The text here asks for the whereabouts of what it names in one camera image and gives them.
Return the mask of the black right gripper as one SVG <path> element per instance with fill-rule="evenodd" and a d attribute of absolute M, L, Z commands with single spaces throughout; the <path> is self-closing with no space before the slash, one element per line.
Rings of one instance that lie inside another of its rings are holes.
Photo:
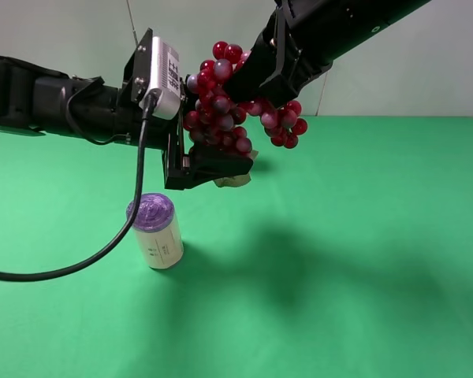
<path fill-rule="evenodd" d="M 245 63 L 224 84 L 234 102 L 266 99 L 275 107 L 297 98 L 312 81 L 327 73 L 331 63 L 307 55 L 286 20 L 287 1 L 280 1 L 260 32 Z"/>

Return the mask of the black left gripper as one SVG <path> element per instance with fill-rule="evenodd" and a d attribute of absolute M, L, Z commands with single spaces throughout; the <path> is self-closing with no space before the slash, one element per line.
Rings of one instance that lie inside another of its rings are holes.
<path fill-rule="evenodd" d="M 139 100 L 146 98 L 145 86 L 135 82 L 141 79 L 142 76 L 124 74 L 117 95 L 116 128 L 120 134 L 126 135 L 126 142 L 132 145 L 138 143 L 142 124 L 143 108 Z M 181 102 L 172 119 L 162 119 L 156 113 L 149 118 L 146 147 L 161 152 L 166 189 L 192 189 L 209 181 L 250 172 L 252 159 L 221 151 L 215 146 L 196 143 L 186 154 L 182 130 L 183 111 L 184 102 Z"/>

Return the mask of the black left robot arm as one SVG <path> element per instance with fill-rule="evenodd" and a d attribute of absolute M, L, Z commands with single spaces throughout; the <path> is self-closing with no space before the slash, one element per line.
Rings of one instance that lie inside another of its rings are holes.
<path fill-rule="evenodd" d="M 100 76 L 84 79 L 0 56 L 0 132 L 137 146 L 146 125 L 143 145 L 161 151 L 167 189 L 249 173 L 252 159 L 208 146 L 199 136 L 192 151 L 184 151 L 187 99 L 179 62 L 178 52 L 151 29 L 128 60 L 120 87 Z"/>

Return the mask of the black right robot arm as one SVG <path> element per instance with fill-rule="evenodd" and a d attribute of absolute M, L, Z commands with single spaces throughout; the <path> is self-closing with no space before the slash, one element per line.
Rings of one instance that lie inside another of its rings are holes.
<path fill-rule="evenodd" d="M 426 0 L 278 1 L 243 66 L 224 84 L 234 102 L 275 107 L 298 97 L 333 62 Z"/>

